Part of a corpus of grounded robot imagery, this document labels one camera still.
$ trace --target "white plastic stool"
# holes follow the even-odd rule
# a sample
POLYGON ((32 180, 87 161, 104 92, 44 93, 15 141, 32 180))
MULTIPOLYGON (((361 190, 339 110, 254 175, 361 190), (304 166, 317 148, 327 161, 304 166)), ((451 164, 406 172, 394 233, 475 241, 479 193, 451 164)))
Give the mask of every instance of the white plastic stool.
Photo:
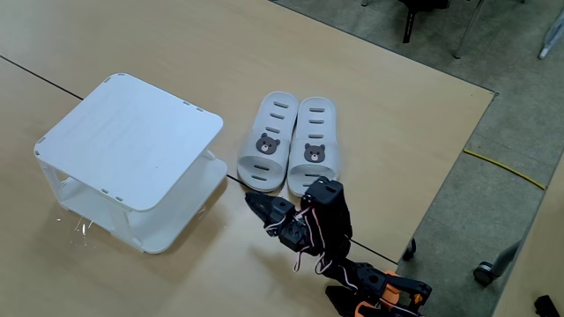
POLYGON ((134 248, 166 250, 224 180, 215 114, 127 74, 108 77, 35 145, 56 198, 134 248), (57 171, 69 175, 60 181, 57 171))

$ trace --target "bear cartoon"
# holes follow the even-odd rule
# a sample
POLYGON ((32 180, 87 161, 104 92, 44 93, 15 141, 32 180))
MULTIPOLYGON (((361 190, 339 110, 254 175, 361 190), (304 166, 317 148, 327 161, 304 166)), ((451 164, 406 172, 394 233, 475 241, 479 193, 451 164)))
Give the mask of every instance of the bear cartoon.
POLYGON ((276 151, 276 148, 280 144, 280 140, 275 140, 263 133, 261 138, 256 141, 256 149, 261 153, 271 155, 276 151))
POLYGON ((307 162, 321 163, 325 160, 325 144, 311 145, 306 144, 306 151, 303 153, 307 162))

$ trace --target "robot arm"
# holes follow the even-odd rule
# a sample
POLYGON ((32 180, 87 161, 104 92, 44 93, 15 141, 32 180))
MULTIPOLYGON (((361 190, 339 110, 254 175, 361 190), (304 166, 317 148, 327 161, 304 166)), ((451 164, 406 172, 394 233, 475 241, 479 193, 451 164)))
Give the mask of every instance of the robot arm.
POLYGON ((341 183, 320 177, 301 198, 300 210, 284 198, 257 192, 248 192, 245 201, 270 236, 296 253, 320 256, 315 272, 345 287, 329 286, 325 292, 340 315, 419 316, 429 285, 346 259, 353 229, 341 183), (398 303, 401 291, 410 294, 408 306, 398 303))

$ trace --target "slide sandal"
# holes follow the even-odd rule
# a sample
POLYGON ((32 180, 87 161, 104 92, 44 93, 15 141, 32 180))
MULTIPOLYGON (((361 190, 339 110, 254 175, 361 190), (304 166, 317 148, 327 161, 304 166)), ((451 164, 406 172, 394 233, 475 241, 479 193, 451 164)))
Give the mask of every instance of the slide sandal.
POLYGON ((299 106, 287 92, 264 97, 237 162, 241 180, 251 188, 270 192, 284 181, 299 106))
POLYGON ((331 100, 312 97, 298 110, 298 125, 288 165, 288 187, 302 197, 319 176, 338 178, 337 113, 331 100))

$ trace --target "floor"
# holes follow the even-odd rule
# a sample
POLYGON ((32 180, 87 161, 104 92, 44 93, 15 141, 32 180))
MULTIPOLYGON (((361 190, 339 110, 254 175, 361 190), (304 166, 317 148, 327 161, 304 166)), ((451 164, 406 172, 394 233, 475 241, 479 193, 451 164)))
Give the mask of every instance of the floor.
MULTIPOLYGON (((486 0, 460 60, 452 53, 477 0, 452 0, 446 11, 419 13, 410 44, 402 44, 407 10, 397 0, 369 0, 367 7, 360 0, 278 4, 498 92, 466 148, 549 184, 564 149, 564 44, 544 61, 537 55, 562 1, 486 0)), ((472 271, 521 239, 543 195, 512 173, 461 154, 415 233, 415 258, 398 269, 434 287, 422 313, 490 315, 505 279, 484 288, 472 271)))

